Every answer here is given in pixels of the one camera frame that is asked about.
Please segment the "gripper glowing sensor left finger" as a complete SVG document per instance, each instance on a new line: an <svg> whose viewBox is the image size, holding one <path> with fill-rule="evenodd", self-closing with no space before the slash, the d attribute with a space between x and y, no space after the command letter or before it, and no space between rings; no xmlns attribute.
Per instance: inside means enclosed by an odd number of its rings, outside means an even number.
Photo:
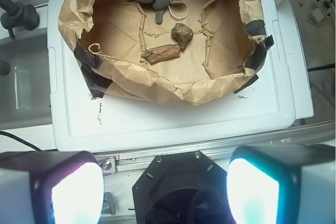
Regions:
<svg viewBox="0 0 336 224"><path fill-rule="evenodd" d="M90 152L1 153L1 223L98 223L103 194Z"/></svg>

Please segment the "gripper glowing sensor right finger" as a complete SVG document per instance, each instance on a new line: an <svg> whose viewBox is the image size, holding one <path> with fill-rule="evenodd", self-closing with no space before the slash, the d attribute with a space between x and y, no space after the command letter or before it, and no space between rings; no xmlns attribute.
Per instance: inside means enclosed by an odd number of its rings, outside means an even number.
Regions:
<svg viewBox="0 0 336 224"><path fill-rule="evenodd" d="M239 146L226 188L236 223L335 223L335 147Z"/></svg>

